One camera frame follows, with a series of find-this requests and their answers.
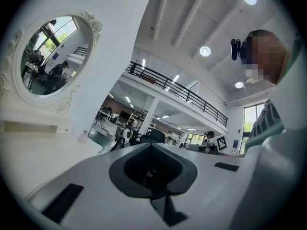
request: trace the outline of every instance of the window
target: window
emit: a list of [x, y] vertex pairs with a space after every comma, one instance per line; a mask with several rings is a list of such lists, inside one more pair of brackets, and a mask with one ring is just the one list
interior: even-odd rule
[[245, 153], [245, 143], [247, 142], [248, 137], [250, 136], [254, 122], [260, 116], [260, 113], [262, 112], [263, 108], [264, 108], [263, 103], [244, 108], [243, 136], [242, 136], [241, 147], [238, 151], [238, 154]]
[[52, 52], [78, 28], [70, 16], [57, 18], [57, 23], [53, 26], [48, 23], [40, 28], [39, 38], [34, 46], [34, 50], [40, 50], [45, 62]]
[[202, 136], [202, 135], [189, 134], [190, 144], [201, 145], [203, 139], [204, 139], [204, 136]]

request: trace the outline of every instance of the black railing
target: black railing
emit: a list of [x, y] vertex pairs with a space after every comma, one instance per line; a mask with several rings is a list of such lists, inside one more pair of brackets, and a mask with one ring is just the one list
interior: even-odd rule
[[81, 55], [81, 56], [86, 56], [87, 48], [83, 47], [78, 47], [74, 54]]
[[126, 68], [126, 70], [143, 80], [146, 80], [163, 90], [166, 90], [177, 97], [183, 98], [184, 101], [187, 103], [193, 103], [196, 107], [200, 108], [204, 113], [208, 113], [216, 121], [223, 124], [225, 127], [227, 125], [228, 118], [223, 115], [220, 111], [206, 102], [204, 99], [199, 97], [194, 92], [188, 90], [186, 87], [182, 86], [181, 84], [174, 82], [172, 79], [154, 71], [149, 68], [143, 67], [142, 65], [131, 61], [130, 65]]

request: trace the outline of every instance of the black slot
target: black slot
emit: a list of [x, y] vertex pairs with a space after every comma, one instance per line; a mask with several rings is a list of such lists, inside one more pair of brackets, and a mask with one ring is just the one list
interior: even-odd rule
[[239, 168], [239, 166], [228, 164], [228, 163], [221, 163], [221, 162], [216, 163], [214, 166], [225, 169], [225, 170], [234, 171], [234, 172], [236, 172]]
[[69, 184], [42, 212], [43, 215], [59, 223], [82, 190], [83, 186]]

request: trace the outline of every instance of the camera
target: camera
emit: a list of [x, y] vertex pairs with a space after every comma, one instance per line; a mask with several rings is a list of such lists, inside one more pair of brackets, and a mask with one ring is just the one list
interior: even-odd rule
[[236, 60], [238, 55], [241, 57], [241, 41], [231, 39], [231, 59]]

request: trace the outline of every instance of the wall sign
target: wall sign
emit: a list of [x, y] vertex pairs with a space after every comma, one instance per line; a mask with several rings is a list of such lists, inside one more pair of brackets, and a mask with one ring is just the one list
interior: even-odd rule
[[233, 148], [237, 148], [238, 147], [238, 140], [234, 140], [234, 145], [232, 146]]
[[55, 53], [54, 56], [52, 57], [52, 59], [56, 60], [56, 58], [58, 58], [59, 54]]

